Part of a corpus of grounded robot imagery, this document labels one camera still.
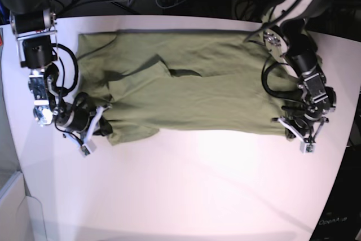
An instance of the white tabletop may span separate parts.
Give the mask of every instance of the white tabletop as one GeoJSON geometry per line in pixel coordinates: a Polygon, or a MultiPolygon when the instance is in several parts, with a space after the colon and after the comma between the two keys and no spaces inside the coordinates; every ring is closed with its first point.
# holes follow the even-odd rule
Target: white tabletop
{"type": "MultiPolygon", "coordinates": [[[[58,20],[58,39],[75,52],[79,33],[256,27],[175,16],[80,17],[58,20]]],[[[116,147],[97,137],[96,153],[84,159],[53,126],[40,128],[34,121],[29,71],[20,68],[9,26],[4,33],[7,113],[25,180],[43,205],[49,240],[309,240],[350,134],[361,44],[312,34],[328,85],[337,93],[337,110],[314,154],[301,154],[299,142],[283,137],[163,130],[116,147]]],[[[61,57],[70,80],[71,61],[65,53],[61,57]]]]}

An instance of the olive green shirt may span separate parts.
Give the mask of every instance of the olive green shirt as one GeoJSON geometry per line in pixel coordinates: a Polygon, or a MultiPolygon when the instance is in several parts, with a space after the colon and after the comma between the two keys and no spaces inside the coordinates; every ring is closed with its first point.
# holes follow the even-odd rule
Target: olive green shirt
{"type": "MultiPolygon", "coordinates": [[[[239,33],[105,33],[79,36],[80,91],[96,104],[111,103],[104,117],[112,144],[150,137],[159,128],[237,130],[284,135],[271,118],[282,101],[261,84],[268,52],[243,43],[239,33]]],[[[269,75],[275,90],[292,90],[284,73],[269,75]]]]}

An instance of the white table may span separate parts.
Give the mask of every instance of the white table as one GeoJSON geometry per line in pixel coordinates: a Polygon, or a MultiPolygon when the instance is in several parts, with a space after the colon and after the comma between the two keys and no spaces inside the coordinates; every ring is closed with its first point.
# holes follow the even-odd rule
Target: white table
{"type": "MultiPolygon", "coordinates": [[[[58,20],[59,42],[118,29],[250,30],[257,24],[166,16],[58,20]]],[[[4,27],[2,78],[17,154],[30,192],[43,205],[49,240],[307,241],[333,186],[358,100],[361,44],[313,33],[328,85],[337,93],[314,154],[283,137],[241,132],[176,132],[111,147],[96,138],[82,158],[55,128],[33,119],[27,69],[4,27]]],[[[67,80],[73,78],[70,59],[67,80]]]]}

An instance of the robotic arm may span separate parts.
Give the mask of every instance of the robotic arm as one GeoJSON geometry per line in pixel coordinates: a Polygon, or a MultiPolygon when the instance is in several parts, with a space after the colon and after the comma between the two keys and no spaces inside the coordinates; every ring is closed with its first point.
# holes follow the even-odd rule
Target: robotic arm
{"type": "Polygon", "coordinates": [[[55,14],[50,0],[2,0],[11,11],[10,24],[17,41],[18,56],[22,68],[29,68],[29,89],[34,95],[34,116],[42,126],[55,124],[64,137],[75,141],[86,156],[95,150],[91,136],[106,136],[112,127],[102,117],[109,106],[96,107],[89,96],[79,93],[73,104],[66,97],[78,82],[78,65],[74,53],[58,44],[55,14]],[[73,60],[75,75],[72,86],[64,87],[65,68],[59,57],[59,49],[67,52],[73,60]],[[63,83],[57,86],[58,67],[63,67],[63,83]]]}
{"type": "MultiPolygon", "coordinates": [[[[18,44],[21,67],[30,69],[29,88],[34,95],[34,116],[40,125],[55,124],[65,137],[75,140],[84,155],[94,149],[91,136],[112,133],[110,124],[102,118],[105,107],[95,107],[85,93],[76,96],[74,103],[63,98],[75,89],[78,79],[77,60],[74,54],[56,41],[55,14],[49,0],[1,0],[11,10],[11,26],[18,44]],[[74,83],[69,88],[56,85],[60,62],[58,51],[65,50],[73,59],[74,83]]],[[[283,99],[287,105],[285,115],[275,118],[286,128],[288,138],[301,140],[302,152],[313,152],[315,138],[324,123],[326,114],[336,108],[336,94],[326,86],[326,76],[317,59],[316,46],[304,32],[306,20],[320,15],[331,0],[276,0],[267,9],[263,26],[251,33],[245,42],[256,34],[263,35],[265,45],[276,62],[262,71],[262,85],[273,97],[283,99]],[[287,71],[298,78],[298,90],[274,91],[267,83],[269,73],[285,65],[287,71]],[[319,127],[314,132],[314,125],[319,127]]]]}
{"type": "Polygon", "coordinates": [[[323,73],[316,55],[317,47],[305,33],[307,19],[322,14],[331,0],[279,0],[272,4],[263,18],[260,30],[251,36],[262,33],[263,40],[275,63],[262,71],[262,85],[273,97],[284,99],[282,107],[285,116],[275,118],[286,128],[288,138],[301,141],[301,151],[313,152],[315,138],[328,122],[326,115],[336,109],[336,93],[325,86],[323,73]],[[281,65],[286,65],[290,75],[298,78],[298,90],[273,91],[267,84],[269,73],[281,65]],[[319,126],[314,132],[314,125],[319,126]]]}

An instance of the white plastic part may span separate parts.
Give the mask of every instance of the white plastic part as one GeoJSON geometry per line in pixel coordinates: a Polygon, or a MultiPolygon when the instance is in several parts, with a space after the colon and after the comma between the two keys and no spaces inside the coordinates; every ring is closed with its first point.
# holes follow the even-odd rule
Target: white plastic part
{"type": "Polygon", "coordinates": [[[84,143],[80,148],[80,153],[83,157],[87,157],[88,155],[91,155],[96,150],[96,145],[93,141],[89,140],[86,143],[84,143]]]}
{"type": "Polygon", "coordinates": [[[97,107],[96,108],[96,114],[95,114],[94,118],[92,119],[92,121],[91,121],[91,123],[89,125],[89,129],[88,129],[88,132],[86,133],[84,143],[87,143],[91,139],[91,137],[93,136],[96,125],[97,125],[98,121],[100,120],[100,118],[102,117],[103,112],[104,112],[104,107],[97,107]]]}
{"type": "Polygon", "coordinates": [[[67,139],[69,139],[70,141],[72,141],[76,146],[78,146],[79,148],[81,147],[81,145],[79,144],[79,142],[77,142],[73,137],[71,137],[69,134],[64,133],[65,137],[67,139]]]}

